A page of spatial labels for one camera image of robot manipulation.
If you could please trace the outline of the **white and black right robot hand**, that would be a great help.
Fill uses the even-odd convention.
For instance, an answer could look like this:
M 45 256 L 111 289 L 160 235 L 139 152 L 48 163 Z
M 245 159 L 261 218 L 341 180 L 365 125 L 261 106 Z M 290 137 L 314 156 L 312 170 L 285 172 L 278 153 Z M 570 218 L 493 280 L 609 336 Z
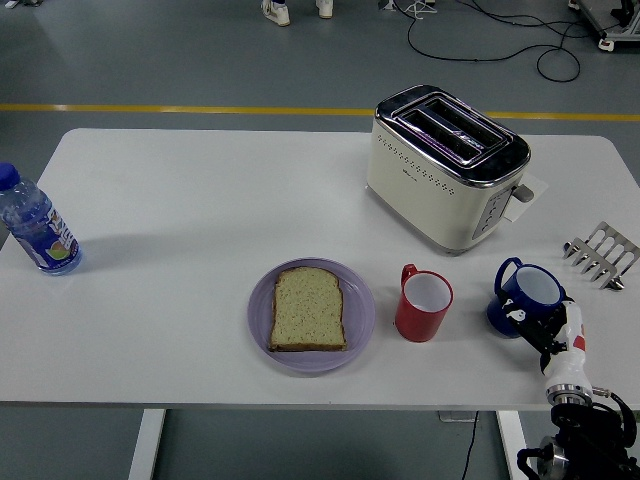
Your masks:
M 590 405 L 593 388 L 584 371 L 584 325 L 575 301 L 565 296 L 547 318 L 539 321 L 506 293 L 499 293 L 498 299 L 511 326 L 541 355 L 540 370 L 546 379 L 548 402 Z

